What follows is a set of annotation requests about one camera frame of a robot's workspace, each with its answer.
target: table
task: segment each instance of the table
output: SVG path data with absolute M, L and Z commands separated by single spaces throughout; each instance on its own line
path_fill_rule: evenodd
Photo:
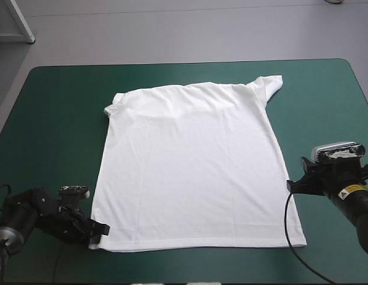
M 13 193 L 62 185 L 95 190 L 108 118 L 117 92 L 167 84 L 248 83 L 281 74 L 284 85 L 267 106 L 292 180 L 300 157 L 316 146 L 354 140 L 365 145 L 368 104 L 343 59 L 199 64 L 43 66 L 33 69 L 0 135 L 0 184 Z M 90 214 L 92 196 L 81 202 Z M 368 282 L 368 256 L 355 228 L 325 197 L 295 196 L 308 245 L 297 252 L 337 282 Z M 35 229 L 7 262 L 5 281 L 51 282 L 61 242 Z M 189 248 L 115 254 L 84 245 L 64 247 L 57 282 L 220 281 L 318 283 L 288 248 Z

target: floor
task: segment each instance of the floor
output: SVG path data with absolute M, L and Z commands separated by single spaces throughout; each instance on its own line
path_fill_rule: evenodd
M 0 43 L 0 131 L 42 65 L 344 58 L 368 101 L 368 1 L 17 2 L 36 43 Z

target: white t-shirt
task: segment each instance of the white t-shirt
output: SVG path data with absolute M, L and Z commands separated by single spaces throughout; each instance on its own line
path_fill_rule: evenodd
M 92 206 L 111 229 L 90 248 L 287 246 L 288 173 L 265 111 L 281 86 L 277 75 L 116 94 Z M 306 244 L 293 199 L 288 230 Z

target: yellow label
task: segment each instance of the yellow label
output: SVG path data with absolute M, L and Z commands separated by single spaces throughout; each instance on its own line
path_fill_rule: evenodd
M 354 191 L 358 191 L 358 190 L 367 190 L 367 188 L 361 184 L 352 184 L 342 189 L 341 192 L 338 193 L 338 196 L 342 200 L 345 200 L 346 197 L 349 196 L 349 194 L 353 193 Z
M 357 190 L 367 190 L 367 188 L 361 184 L 352 184 L 352 185 L 346 186 L 345 190 L 348 191 L 349 193 L 352 193 Z

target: black cable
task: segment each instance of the black cable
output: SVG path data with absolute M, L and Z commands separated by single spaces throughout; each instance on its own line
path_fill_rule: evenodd
M 58 265 L 58 261 L 59 261 L 59 259 L 61 257 L 62 250 L 64 249 L 64 246 L 65 246 L 65 244 L 63 243 L 61 245 L 61 247 L 59 248 L 59 251 L 57 253 L 57 258 L 55 260 L 54 268 L 53 268 L 52 284 L 55 284 L 55 276 L 56 276 L 56 271 L 57 271 L 57 265 Z
M 11 185 L 9 185 L 9 184 L 3 184 L 3 185 L 1 185 L 1 186 L 0 186 L 0 190 L 1 190 L 2 188 L 4 188 L 4 187 L 7 187 L 7 196 L 6 196 L 6 197 L 5 197 L 5 199 L 4 199 L 4 201 L 5 201 L 6 199 L 8 199 L 8 198 L 10 197 L 11 192 L 12 192 L 12 187 L 11 187 Z
M 333 282 L 332 280 L 326 278 L 324 275 L 322 275 L 321 273 L 318 273 L 316 270 L 314 270 L 311 266 L 308 265 L 308 263 L 306 263 L 295 251 L 295 249 L 292 246 L 292 243 L 290 241 L 290 237 L 288 235 L 288 229 L 287 229 L 287 211 L 288 211 L 288 204 L 290 203 L 290 199 L 292 197 L 292 193 L 290 193 L 290 195 L 288 196 L 288 199 L 285 203 L 285 210 L 284 210 L 284 231 L 285 231 L 285 237 L 287 238 L 287 242 L 288 245 L 290 246 L 290 249 L 292 250 L 292 253 L 295 255 L 295 257 L 297 257 L 297 259 L 306 267 L 308 268 L 311 272 L 313 272 L 315 275 L 317 275 L 318 277 L 324 279 L 326 282 L 331 283 L 331 284 L 335 284 L 335 282 Z

